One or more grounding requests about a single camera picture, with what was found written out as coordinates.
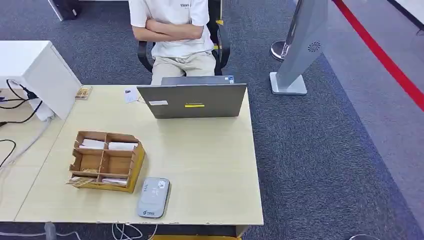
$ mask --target table leg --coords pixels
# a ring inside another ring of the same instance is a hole
[[[56,227],[52,222],[44,224],[45,240],[56,240]]]
[[[237,238],[240,239],[243,234],[249,229],[250,225],[236,225],[235,226],[235,234]]]

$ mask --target red floor stripe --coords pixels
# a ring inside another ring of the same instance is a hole
[[[383,64],[385,69],[393,76],[397,83],[403,88],[403,90],[410,96],[410,98],[418,105],[418,107],[424,112],[424,94],[415,84],[402,72],[402,70],[396,65],[395,62],[387,55],[386,52],[379,46],[379,44],[373,39],[368,31],[362,26],[355,15],[349,10],[343,0],[333,0],[335,5],[340,9],[341,13],[355,29],[360,38],[365,42],[371,52],[378,58]]]

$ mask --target chair armrest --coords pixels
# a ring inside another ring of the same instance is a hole
[[[140,60],[140,63],[142,63],[149,72],[152,72],[153,66],[150,63],[149,59],[147,58],[147,42],[146,41],[138,42],[137,57],[138,57],[138,60]]]
[[[227,65],[228,58],[230,57],[230,40],[228,38],[227,30],[225,27],[221,24],[216,24],[218,26],[218,32],[219,32],[219,43],[220,46],[218,46],[218,49],[220,49],[219,56],[220,56],[220,63],[221,68],[224,68]]]

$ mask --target cardboard box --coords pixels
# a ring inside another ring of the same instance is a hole
[[[105,142],[103,149],[80,148],[84,139],[98,140]],[[110,150],[110,142],[136,143],[133,150]],[[98,132],[79,131],[73,146],[72,155],[75,157],[73,164],[69,166],[72,173],[68,184],[76,188],[90,188],[114,190],[132,193],[136,187],[140,169],[143,164],[145,150],[141,142],[132,135]],[[83,184],[76,183],[72,179],[82,177],[89,182]],[[104,183],[102,180],[124,179],[126,185],[118,183]]]

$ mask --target khaki pants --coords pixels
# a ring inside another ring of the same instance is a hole
[[[211,52],[198,52],[187,58],[157,56],[150,85],[161,85],[163,77],[214,76],[215,58]]]

